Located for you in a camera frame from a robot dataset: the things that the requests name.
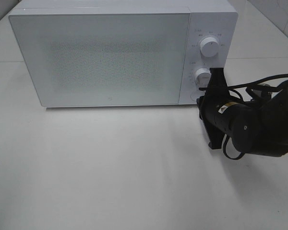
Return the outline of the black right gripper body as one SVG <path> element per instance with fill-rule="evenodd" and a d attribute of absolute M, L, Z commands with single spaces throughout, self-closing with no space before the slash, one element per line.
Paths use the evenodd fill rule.
<path fill-rule="evenodd" d="M 211 149 L 221 149 L 225 133 L 220 130 L 215 122 L 215 117 L 219 111 L 222 102 L 229 97 L 229 91 L 226 83 L 210 83 L 205 89 L 204 96 L 198 101 L 200 118 L 207 132 Z"/>

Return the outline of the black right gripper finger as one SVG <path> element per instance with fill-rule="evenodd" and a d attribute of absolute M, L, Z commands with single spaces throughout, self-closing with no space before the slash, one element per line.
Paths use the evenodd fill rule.
<path fill-rule="evenodd" d="M 209 86 L 215 86 L 218 83 L 218 68 L 210 68 L 210 72 Z"/>
<path fill-rule="evenodd" d="M 223 68 L 217 69 L 217 83 L 219 86 L 227 86 Z"/>

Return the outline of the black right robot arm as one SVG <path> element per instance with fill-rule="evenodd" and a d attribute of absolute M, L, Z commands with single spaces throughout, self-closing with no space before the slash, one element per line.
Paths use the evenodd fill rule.
<path fill-rule="evenodd" d="M 239 155 L 281 157 L 288 153 L 288 74 L 228 86 L 223 68 L 211 68 L 204 95 L 197 99 L 209 147 L 226 152 L 232 142 Z"/>

